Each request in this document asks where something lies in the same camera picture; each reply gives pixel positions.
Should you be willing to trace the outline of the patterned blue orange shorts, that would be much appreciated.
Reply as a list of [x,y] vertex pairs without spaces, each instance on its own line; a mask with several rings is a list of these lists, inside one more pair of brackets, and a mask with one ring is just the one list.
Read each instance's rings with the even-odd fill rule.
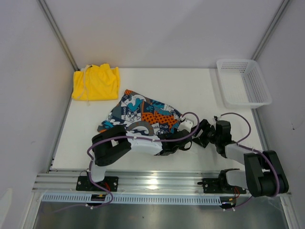
[[181,116],[171,105],[125,90],[97,131],[102,133],[122,125],[126,131],[144,136],[174,133],[182,121]]

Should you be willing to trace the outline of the yellow shorts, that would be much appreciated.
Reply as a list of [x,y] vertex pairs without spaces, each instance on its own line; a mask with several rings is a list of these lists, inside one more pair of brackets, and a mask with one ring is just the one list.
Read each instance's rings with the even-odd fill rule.
[[75,101],[109,101],[119,97],[121,79],[118,67],[111,68],[108,63],[86,65],[73,74],[71,98]]

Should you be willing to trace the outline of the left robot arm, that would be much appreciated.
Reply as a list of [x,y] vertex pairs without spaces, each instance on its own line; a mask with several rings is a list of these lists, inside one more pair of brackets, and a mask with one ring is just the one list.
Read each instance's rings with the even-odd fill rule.
[[117,162],[128,152],[167,156],[177,150],[188,150],[192,146],[191,133],[178,130],[169,134],[144,136],[127,131],[122,125],[106,130],[92,138],[92,146],[87,150],[91,158],[87,186],[100,190],[103,186],[107,167]]

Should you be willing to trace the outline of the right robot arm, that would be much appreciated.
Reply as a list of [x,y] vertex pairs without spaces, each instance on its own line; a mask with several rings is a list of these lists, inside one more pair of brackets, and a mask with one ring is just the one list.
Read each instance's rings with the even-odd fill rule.
[[244,194],[249,191],[253,197],[273,197],[288,192],[289,183],[275,151],[260,152],[235,142],[228,121],[220,120],[211,125],[204,119],[199,128],[192,130],[195,132],[193,142],[202,147],[213,144],[219,155],[244,166],[243,170],[223,169],[217,178],[204,178],[198,184],[203,186],[205,193],[239,191]]

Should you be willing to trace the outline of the white plastic basket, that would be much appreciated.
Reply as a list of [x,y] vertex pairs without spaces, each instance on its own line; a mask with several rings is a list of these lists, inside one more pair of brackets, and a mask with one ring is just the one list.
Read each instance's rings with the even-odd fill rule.
[[256,109],[272,103],[259,64],[249,59],[219,59],[218,82],[227,108]]

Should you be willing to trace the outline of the aluminium mounting rail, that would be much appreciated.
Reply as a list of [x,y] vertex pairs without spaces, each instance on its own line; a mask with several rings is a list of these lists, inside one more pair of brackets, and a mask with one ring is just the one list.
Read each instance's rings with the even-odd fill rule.
[[[32,192],[75,193],[81,171],[50,171],[36,176]],[[118,177],[116,194],[193,195],[203,194],[197,183],[203,178],[216,178],[219,172],[107,171]]]

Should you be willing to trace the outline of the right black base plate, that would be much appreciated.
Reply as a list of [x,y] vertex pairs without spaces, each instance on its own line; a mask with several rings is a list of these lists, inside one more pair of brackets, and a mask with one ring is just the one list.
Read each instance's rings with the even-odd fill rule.
[[203,178],[197,182],[202,186],[205,194],[246,194],[247,191],[241,187],[228,185],[219,178]]

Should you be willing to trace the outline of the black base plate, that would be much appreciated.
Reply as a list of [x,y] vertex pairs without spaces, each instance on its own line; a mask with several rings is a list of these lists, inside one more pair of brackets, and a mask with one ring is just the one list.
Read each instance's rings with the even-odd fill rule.
[[[111,192],[117,192],[119,178],[118,177],[105,177],[103,181],[97,182],[97,184]],[[79,176],[76,184],[77,191],[101,191],[100,188],[96,187],[88,176]]]
[[203,178],[197,182],[202,186],[205,194],[246,194],[247,191],[241,187],[228,185],[219,178]]

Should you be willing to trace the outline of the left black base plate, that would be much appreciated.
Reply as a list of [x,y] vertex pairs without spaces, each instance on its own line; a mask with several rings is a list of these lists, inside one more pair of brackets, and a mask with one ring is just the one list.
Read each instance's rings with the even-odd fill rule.
[[[119,178],[118,177],[105,177],[103,181],[97,182],[97,184],[111,192],[117,192]],[[79,176],[76,184],[77,191],[101,191],[100,188],[96,187],[88,176]]]

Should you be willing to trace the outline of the right aluminium frame post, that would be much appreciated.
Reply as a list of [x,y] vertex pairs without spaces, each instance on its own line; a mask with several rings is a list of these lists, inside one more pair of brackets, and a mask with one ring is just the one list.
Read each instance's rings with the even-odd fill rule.
[[252,60],[257,61],[259,59],[292,2],[292,0],[283,0],[281,2],[266,31],[260,39],[260,42],[251,57]]

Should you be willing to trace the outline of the aluminium frame post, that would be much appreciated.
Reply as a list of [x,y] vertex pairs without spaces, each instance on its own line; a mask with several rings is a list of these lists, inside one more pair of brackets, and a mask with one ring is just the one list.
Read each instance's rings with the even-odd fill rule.
[[69,46],[60,30],[47,2],[45,0],[37,0],[37,4],[39,5],[44,17],[47,20],[47,23],[49,24],[55,38],[57,39],[60,47],[62,48],[62,51],[65,54],[66,58],[68,59],[71,67],[73,68],[74,71],[79,70],[79,67],[73,57],[73,54],[70,51]]
[[257,61],[259,59],[292,2],[292,0],[283,0],[281,2],[266,31],[260,39],[260,42],[251,57],[252,60]]

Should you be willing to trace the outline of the left aluminium frame post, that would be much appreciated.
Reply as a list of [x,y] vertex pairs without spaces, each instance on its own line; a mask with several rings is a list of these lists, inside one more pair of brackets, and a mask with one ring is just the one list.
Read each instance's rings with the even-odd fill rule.
[[47,23],[49,24],[55,38],[57,39],[60,47],[62,48],[62,51],[65,54],[66,58],[68,59],[71,67],[73,68],[74,71],[79,70],[79,67],[73,57],[73,54],[70,51],[69,46],[60,30],[47,2],[45,0],[37,0],[37,4],[39,5],[44,17],[47,20]]

